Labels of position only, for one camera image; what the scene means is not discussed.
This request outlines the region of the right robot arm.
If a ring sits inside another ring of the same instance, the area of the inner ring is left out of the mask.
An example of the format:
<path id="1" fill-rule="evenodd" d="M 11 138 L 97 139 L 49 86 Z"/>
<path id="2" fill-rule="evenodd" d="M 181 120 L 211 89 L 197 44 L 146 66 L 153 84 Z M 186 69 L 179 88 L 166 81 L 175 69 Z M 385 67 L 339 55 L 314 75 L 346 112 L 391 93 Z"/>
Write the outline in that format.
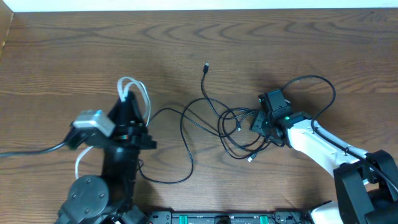
<path id="1" fill-rule="evenodd" d="M 309 222 L 397 223 L 397 165 L 388 152 L 344 142 L 310 115 L 293 112 L 281 90 L 259 95 L 259 102 L 251 130 L 304 153 L 334 179 L 337 201 L 309 210 Z"/>

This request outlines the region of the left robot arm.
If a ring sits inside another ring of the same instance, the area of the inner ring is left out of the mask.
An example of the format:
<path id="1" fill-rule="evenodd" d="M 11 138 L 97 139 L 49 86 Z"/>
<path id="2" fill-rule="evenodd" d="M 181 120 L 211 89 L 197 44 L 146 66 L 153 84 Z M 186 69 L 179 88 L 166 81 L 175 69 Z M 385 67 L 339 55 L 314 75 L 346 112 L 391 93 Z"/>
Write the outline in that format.
<path id="1" fill-rule="evenodd" d="M 145 223 L 132 198 L 142 150 L 155 149 L 133 92 L 109 113 L 82 111 L 65 138 L 70 149 L 85 143 L 103 150 L 100 175 L 77 178 L 58 211 L 57 223 Z"/>

